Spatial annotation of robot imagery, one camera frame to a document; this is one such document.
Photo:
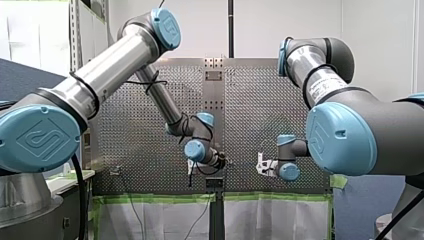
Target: metal stand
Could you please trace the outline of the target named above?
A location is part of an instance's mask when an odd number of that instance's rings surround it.
[[[209,240],[225,239],[224,224],[224,179],[206,178],[206,193],[215,194],[215,201],[209,207]]]

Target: wire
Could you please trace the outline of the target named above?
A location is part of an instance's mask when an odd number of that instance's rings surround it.
[[[162,0],[162,2],[159,4],[159,8],[161,8],[164,3],[165,3],[165,0]]]
[[[69,75],[74,78],[76,81],[78,81],[79,83],[81,83],[82,85],[85,86],[85,88],[88,89],[88,91],[91,93],[91,95],[94,98],[94,113],[88,117],[88,120],[93,119],[97,113],[99,113],[100,110],[100,99],[99,96],[97,96],[96,91],[94,91],[94,89],[90,86],[90,84],[86,83],[82,78],[80,78],[78,75],[75,74],[75,72],[69,72]]]
[[[206,202],[205,209],[203,210],[202,214],[200,214],[200,216],[196,219],[196,221],[194,221],[193,225],[191,225],[190,230],[188,231],[184,240],[187,240],[187,238],[190,236],[190,233],[193,230],[194,226],[196,226],[197,222],[200,221],[200,219],[202,219],[203,215],[205,215],[206,210],[208,210],[210,201],[211,201],[211,195],[209,195],[209,197],[208,197],[208,201]]]
[[[82,170],[81,166],[79,164],[77,155],[74,153],[72,155],[72,164],[75,168],[75,173],[77,175],[77,182],[78,182],[78,190],[79,190],[79,201],[80,201],[80,226],[79,226],[79,233],[78,233],[78,239],[84,240],[85,238],[85,226],[86,226],[86,215],[87,215],[87,207],[85,203],[85,183],[84,178],[82,176]]]
[[[202,121],[202,119],[200,119],[198,116],[196,116],[196,115],[192,115],[192,116],[190,116],[190,119],[192,119],[192,118],[195,118],[195,119],[197,119],[203,126],[205,126],[205,128],[206,129],[208,129],[208,131],[209,131],[209,134],[210,134],[210,139],[213,139],[213,131],[212,131],[212,129],[211,129],[211,127],[207,124],[207,123],[205,123],[205,122],[203,122]]]
[[[164,84],[164,85],[167,85],[167,84],[168,84],[168,81],[164,81],[164,80],[156,81],[156,80],[158,79],[158,76],[159,76],[159,70],[155,72],[155,74],[153,75],[152,80],[151,80],[150,82],[134,82],[134,81],[126,81],[125,83],[131,83],[131,84],[137,84],[137,85],[148,85],[148,86],[147,86],[147,88],[146,88],[146,90],[144,91],[144,93],[145,93],[147,96],[149,96],[149,90],[150,90],[150,88],[151,88],[154,84],[157,84],[157,83],[162,83],[162,84]]]
[[[135,216],[136,216],[136,218],[137,218],[137,221],[138,221],[138,223],[140,224],[140,229],[141,229],[141,238],[142,238],[142,239],[145,239],[145,237],[144,237],[144,227],[143,227],[143,222],[141,221],[140,216],[138,215],[138,212],[137,212],[137,210],[135,209],[134,202],[133,202],[133,199],[132,199],[132,195],[131,195],[130,191],[128,190],[127,185],[125,184],[125,180],[124,180],[124,178],[123,178],[123,176],[122,176],[122,173],[121,173],[120,177],[121,177],[122,184],[124,185],[125,192],[128,194],[128,197],[130,198],[131,208],[133,209],[134,214],[135,214]]]
[[[199,165],[197,164],[197,162],[196,162],[196,168],[197,168],[197,171],[199,171],[201,174],[203,174],[203,175],[206,175],[206,176],[212,176],[212,175],[215,175],[217,172],[219,172],[219,168],[218,169],[216,169],[214,172],[210,172],[210,173],[207,173],[207,172],[203,172],[203,170],[201,170],[200,169],[200,167],[199,167]]]
[[[408,205],[406,205],[406,207],[404,209],[402,209],[402,211],[400,211],[398,213],[398,215],[396,215],[395,218],[392,219],[392,221],[390,221],[389,225],[387,225],[383,231],[378,234],[377,238],[375,240],[383,240],[384,237],[387,235],[387,233],[390,232],[390,230],[392,230],[392,228],[409,212],[411,211],[422,199],[424,198],[424,191],[421,191],[420,193],[417,194],[417,196],[415,196],[414,199],[412,199],[412,201],[410,203],[408,203]]]
[[[191,187],[193,183],[193,171],[194,171],[194,162],[191,164],[191,171],[190,171],[190,175],[188,176],[188,187]]]

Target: black band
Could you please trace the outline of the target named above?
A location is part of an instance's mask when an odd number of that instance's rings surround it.
[[[318,66],[318,67],[315,67],[315,68],[311,69],[311,71],[309,71],[308,75],[306,75],[305,81],[303,81],[303,86],[302,86],[302,97],[303,97],[303,101],[305,102],[306,106],[307,106],[309,109],[311,109],[311,105],[310,105],[310,104],[309,104],[309,102],[308,102],[308,97],[307,97],[307,94],[306,94],[309,79],[310,79],[310,78],[311,78],[311,76],[312,76],[314,73],[316,73],[318,70],[321,70],[321,69],[324,69],[324,68],[330,68],[330,69],[332,69],[334,72],[337,72],[337,69],[336,69],[333,65],[328,64],[328,63],[326,63],[326,64],[322,64],[322,65],[320,65],[320,66]]]
[[[0,177],[2,177],[2,176],[10,176],[10,175],[15,175],[15,174],[18,174],[18,173],[9,172],[7,170],[4,170],[4,169],[1,169],[0,168]]]
[[[225,167],[225,163],[226,163],[226,161],[219,161],[218,160],[217,163],[215,163],[213,165],[213,167],[217,168],[217,169],[223,169]]]
[[[324,41],[325,41],[325,47],[327,48],[327,54],[326,54],[327,56],[326,56],[325,61],[327,63],[331,63],[331,56],[333,54],[333,49],[331,47],[331,41],[328,38],[324,38]]]
[[[158,49],[159,50],[159,54],[162,52],[162,48],[163,48],[162,47],[162,42],[159,40],[159,38],[156,36],[155,32],[149,26],[147,26],[146,24],[141,23],[141,22],[131,22],[131,20],[130,20],[126,24],[125,27],[127,27],[128,25],[131,25],[131,24],[137,25],[137,26],[143,28],[144,30],[146,30],[153,37],[153,39],[155,40],[155,42],[158,44],[158,46],[159,46],[159,49]]]
[[[169,124],[168,123],[168,127],[172,127],[172,126],[175,126],[175,125],[179,125],[180,124],[180,122],[183,120],[183,118],[184,118],[184,115],[183,114],[181,114],[181,117],[180,117],[180,119],[178,119],[178,121],[176,121],[176,122],[174,122],[174,123],[172,123],[172,124]]]
[[[347,91],[362,91],[362,92],[368,92],[367,90],[360,88],[360,87],[345,87],[345,88],[341,88],[341,89],[337,89],[335,91],[330,92],[329,94],[325,95],[323,98],[321,98],[315,105],[324,103],[325,101],[327,101],[328,99],[330,99],[331,97],[342,93],[342,92],[347,92]]]
[[[296,157],[295,158],[287,158],[287,159],[276,158],[275,160],[283,161],[283,162],[296,162]]]
[[[211,139],[201,138],[201,137],[192,137],[191,139],[203,140],[203,141],[206,141],[206,142],[210,142],[211,141]]]
[[[69,75],[71,75],[71,77],[73,77],[78,82],[82,83],[90,91],[91,95],[93,95],[93,98],[94,98],[94,113],[90,117],[87,118],[88,120],[93,119],[97,115],[97,113],[99,112],[99,109],[100,109],[99,97],[97,96],[94,89],[88,83],[86,83],[82,78],[78,77],[75,74],[75,72],[70,72]]]
[[[288,54],[287,55],[287,52],[285,53],[285,55],[286,55],[286,59],[285,59],[285,65],[287,66],[288,64],[287,64],[287,59],[289,59],[289,57],[292,55],[292,53],[294,53],[296,50],[298,50],[298,49],[300,49],[300,48],[303,48],[303,47],[305,47],[305,46],[312,46],[312,47],[314,47],[313,45],[310,45],[310,44],[306,44],[306,45],[300,45],[300,46],[297,46],[297,47],[295,47],[291,52],[290,52],[290,54]],[[299,87],[299,85],[297,84],[297,82],[296,82],[296,80],[293,78],[293,76],[290,74],[290,71],[286,71],[287,72],[287,77],[290,79],[290,81],[292,81],[292,83],[296,86],[296,87]]]
[[[304,157],[311,157],[311,152],[309,151],[309,147],[308,147],[308,140],[305,140],[306,143],[306,154]]]
[[[36,94],[40,97],[43,97],[49,100],[50,102],[54,103],[56,106],[60,107],[61,109],[71,114],[71,116],[74,117],[75,120],[77,121],[80,127],[81,133],[87,130],[87,123],[85,122],[85,120],[68,103],[63,101],[61,98],[59,98],[58,96],[44,89],[37,89],[36,91],[33,92],[33,94]]]

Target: black cable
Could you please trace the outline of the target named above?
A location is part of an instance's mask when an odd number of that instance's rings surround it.
[[[392,230],[392,228],[409,212],[411,211],[422,199],[424,198],[424,190],[421,191],[420,193],[417,194],[417,196],[415,196],[414,199],[412,199],[412,201],[410,203],[408,203],[408,205],[406,205],[405,208],[402,209],[402,211],[400,211],[398,213],[398,215],[396,215],[396,217],[394,217],[392,219],[392,221],[390,221],[389,225],[387,225],[383,231],[378,234],[377,238],[375,240],[384,240],[384,237],[386,236],[387,233],[390,232],[390,230]]]
[[[212,176],[212,175],[216,174],[217,172],[219,172],[219,170],[220,170],[218,168],[214,172],[206,173],[206,172],[203,172],[203,170],[200,169],[200,167],[197,163],[196,163],[196,168],[197,168],[197,171],[199,171],[201,174],[206,175],[206,176]]]
[[[168,84],[168,81],[164,81],[164,80],[156,81],[156,80],[158,79],[158,76],[159,76],[159,71],[156,71],[155,75],[153,75],[152,80],[151,80],[150,82],[134,82],[134,81],[126,81],[126,83],[138,84],[138,85],[148,85],[148,86],[147,86],[147,88],[146,88],[146,90],[144,91],[144,93],[145,93],[147,96],[149,96],[149,90],[150,90],[150,88],[151,88],[154,84],[157,84],[157,83],[162,83],[162,84],[164,84],[164,85],[167,85],[167,84]]]
[[[415,103],[418,106],[424,108],[424,102],[421,99],[418,98],[403,98],[403,99],[398,99],[396,101],[393,102],[410,102],[410,103]]]
[[[144,239],[145,237],[144,237],[143,222],[141,221],[140,216],[138,215],[137,210],[135,209],[134,202],[133,202],[133,199],[132,199],[132,195],[131,195],[129,189],[127,188],[127,185],[125,184],[125,180],[124,180],[124,178],[122,176],[122,173],[121,173],[120,177],[121,177],[122,185],[124,185],[125,192],[128,194],[128,197],[130,198],[131,207],[132,207],[132,209],[134,211],[135,217],[137,218],[137,221],[140,224],[141,239]]]
[[[79,233],[78,233],[78,239],[84,240],[85,239],[85,226],[86,226],[86,210],[87,207],[85,205],[85,183],[84,183],[84,178],[82,176],[82,170],[81,170],[81,166],[79,164],[77,155],[74,153],[74,155],[72,155],[72,164],[74,165],[75,168],[75,173],[77,175],[77,182],[78,182],[78,191],[79,191],[79,202],[80,202],[80,226],[79,226]]]
[[[207,123],[205,123],[205,122],[203,122],[202,121],[202,119],[200,119],[198,116],[196,116],[196,115],[193,115],[193,116],[191,116],[190,117],[190,119],[191,118],[195,118],[195,119],[197,119],[201,124],[203,124],[203,126],[205,126],[205,128],[206,129],[208,129],[208,131],[209,131],[209,134],[210,134],[210,139],[213,139],[213,131],[212,131],[212,129],[211,129],[211,127],[207,124]]]
[[[190,175],[188,176],[188,187],[191,187],[193,183],[193,171],[194,171],[194,162],[191,165],[191,172],[190,172]]]
[[[187,240],[187,238],[190,236],[190,233],[193,230],[194,226],[196,226],[197,222],[200,221],[200,219],[202,219],[203,215],[205,215],[206,210],[208,210],[208,206],[209,206],[210,201],[211,201],[211,196],[209,195],[208,201],[206,202],[205,209],[203,210],[202,214],[200,214],[200,216],[196,219],[196,221],[194,221],[193,225],[191,225],[190,230],[188,231],[184,240]]]
[[[234,58],[234,0],[228,0],[228,57]]]

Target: robot logo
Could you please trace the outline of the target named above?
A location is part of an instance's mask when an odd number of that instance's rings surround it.
[[[178,35],[178,30],[175,25],[175,21],[171,17],[167,17],[165,21],[163,21],[165,26],[165,30],[170,33],[173,37]]]
[[[23,133],[17,143],[41,161],[48,161],[69,140],[70,137],[51,119],[46,119]]]
[[[309,133],[310,146],[314,148],[317,153],[323,153],[325,148],[325,140],[328,139],[328,134],[317,121],[313,121],[311,132]]]

